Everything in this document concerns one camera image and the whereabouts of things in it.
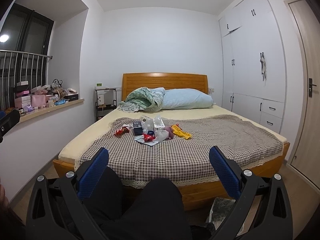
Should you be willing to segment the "dark blue box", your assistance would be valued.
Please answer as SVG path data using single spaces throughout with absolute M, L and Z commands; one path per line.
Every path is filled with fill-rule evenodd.
M 143 135 L 142 123 L 140 121 L 133 122 L 133 132 L 135 136 Z

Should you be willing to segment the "yellow snack wrapper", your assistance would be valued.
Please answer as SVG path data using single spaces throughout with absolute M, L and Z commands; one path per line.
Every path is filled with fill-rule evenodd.
M 180 138 L 184 138 L 186 140 L 191 139 L 192 135 L 188 132 L 183 131 L 178 124 L 172 125 L 172 132 L 174 133 L 174 135 L 180 137 Z

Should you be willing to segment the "clear plastic bag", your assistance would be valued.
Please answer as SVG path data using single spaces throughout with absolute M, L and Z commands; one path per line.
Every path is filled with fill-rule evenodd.
M 154 134 L 156 137 L 156 139 L 152 142 L 144 142 L 143 135 L 142 135 L 142 143 L 147 144 L 149 146 L 153 146 L 167 139 L 168 132 L 165 129 L 159 129 L 159 130 L 154 129 L 154 126 L 153 126 L 154 118 L 141 116 L 139 120 L 142 123 L 143 134 Z

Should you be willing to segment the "floral trash bin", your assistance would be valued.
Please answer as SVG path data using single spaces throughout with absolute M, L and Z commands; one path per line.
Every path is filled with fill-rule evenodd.
M 218 228 L 223 220 L 227 217 L 235 204 L 234 199 L 216 197 L 210 208 L 209 216 L 206 220 L 207 223 L 214 224 Z

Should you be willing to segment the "pink boxes on sill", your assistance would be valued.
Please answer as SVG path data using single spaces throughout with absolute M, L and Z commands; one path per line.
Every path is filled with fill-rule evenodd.
M 46 107 L 50 85 L 29 87 L 28 81 L 21 81 L 13 88 L 15 108 L 31 112 L 36 108 Z

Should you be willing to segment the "cream mattress sheet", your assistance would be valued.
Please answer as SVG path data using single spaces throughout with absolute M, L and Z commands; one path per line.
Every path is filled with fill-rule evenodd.
M 58 159 L 65 163 L 69 163 L 74 165 L 75 161 L 80 157 L 82 152 L 85 151 L 88 146 L 104 135 L 111 129 L 111 124 L 118 118 L 126 117 L 131 119 L 138 119 L 142 115 L 146 115 L 148 117 L 154 118 L 157 115 L 164 117 L 170 120 L 191 120 L 191 119 L 204 119 L 209 118 L 216 115 L 234 115 L 239 117 L 241 120 L 249 121 L 253 125 L 263 128 L 268 132 L 272 133 L 283 143 L 287 143 L 287 139 L 282 135 L 268 129 L 267 127 L 262 126 L 261 124 L 249 120 L 243 116 L 235 114 L 231 111 L 228 111 L 224 108 L 221 108 L 217 105 L 212 105 L 210 108 L 204 109 L 178 109 L 178 110 L 164 110 L 157 113 L 148 113 L 148 112 L 135 112 L 135 113 L 127 113 L 116 109 L 111 113 L 108 113 L 99 121 L 95 122 L 83 132 L 81 132 L 78 136 L 76 136 L 72 141 L 70 141 L 59 153 Z

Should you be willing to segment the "beige wooden door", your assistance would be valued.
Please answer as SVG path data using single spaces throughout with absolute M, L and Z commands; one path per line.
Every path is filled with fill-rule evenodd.
M 303 64 L 302 116 L 289 164 L 319 187 L 319 21 L 306 0 L 289 0 L 287 7 Z

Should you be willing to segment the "metal window railing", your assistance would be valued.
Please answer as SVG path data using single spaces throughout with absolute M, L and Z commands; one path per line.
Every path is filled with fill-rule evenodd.
M 29 88 L 47 83 L 48 62 L 53 57 L 15 50 L 1 50 L 1 110 L 14 106 L 13 88 L 28 81 Z

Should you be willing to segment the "dark window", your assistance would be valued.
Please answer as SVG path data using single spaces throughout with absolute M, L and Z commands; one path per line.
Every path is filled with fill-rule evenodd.
M 14 106 L 16 86 L 27 81 L 29 89 L 47 83 L 49 41 L 54 21 L 14 4 L 1 29 L 1 110 Z

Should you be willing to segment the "black bedside rack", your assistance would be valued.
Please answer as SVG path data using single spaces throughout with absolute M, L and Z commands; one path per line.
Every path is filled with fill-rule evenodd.
M 117 89 L 108 88 L 98 83 L 95 92 L 95 118 L 96 121 L 117 108 Z

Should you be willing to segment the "red snack wrapper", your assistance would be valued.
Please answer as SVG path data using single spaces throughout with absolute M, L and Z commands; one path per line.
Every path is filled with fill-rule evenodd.
M 123 126 L 121 129 L 116 130 L 116 132 L 114 133 L 114 136 L 121 137 L 122 135 L 129 132 L 130 132 L 130 128 Z

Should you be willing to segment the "white built-in wardrobe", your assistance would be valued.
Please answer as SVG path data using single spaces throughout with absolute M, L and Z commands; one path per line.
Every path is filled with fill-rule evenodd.
M 278 133 L 286 99 L 283 43 L 268 0 L 242 0 L 219 20 L 222 107 Z

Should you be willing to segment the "green floral blanket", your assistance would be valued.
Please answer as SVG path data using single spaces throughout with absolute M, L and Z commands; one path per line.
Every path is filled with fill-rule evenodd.
M 132 91 L 124 101 L 119 103 L 123 112 L 134 113 L 138 111 L 159 112 L 163 107 L 165 89 L 140 87 Z

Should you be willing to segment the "light blue pillow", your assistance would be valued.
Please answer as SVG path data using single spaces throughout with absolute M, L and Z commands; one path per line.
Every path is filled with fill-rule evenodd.
M 213 105 L 210 95 L 191 88 L 170 89 L 164 94 L 162 110 L 202 109 Z

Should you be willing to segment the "wooden bed frame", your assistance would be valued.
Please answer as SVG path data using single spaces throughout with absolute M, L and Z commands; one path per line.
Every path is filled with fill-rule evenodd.
M 208 92 L 208 78 L 201 74 L 179 73 L 126 73 L 122 81 L 122 98 L 139 87 L 165 89 L 193 88 L 201 92 Z M 280 170 L 282 162 L 289 149 L 289 142 L 283 143 L 283 150 L 264 163 L 249 165 L 249 169 L 262 177 L 271 177 Z M 67 171 L 74 171 L 75 164 L 65 163 L 59 159 L 53 160 L 57 174 L 62 177 Z M 210 203 L 215 197 L 226 197 L 227 193 L 219 181 L 203 180 L 199 183 L 177 183 L 186 210 L 193 210 Z

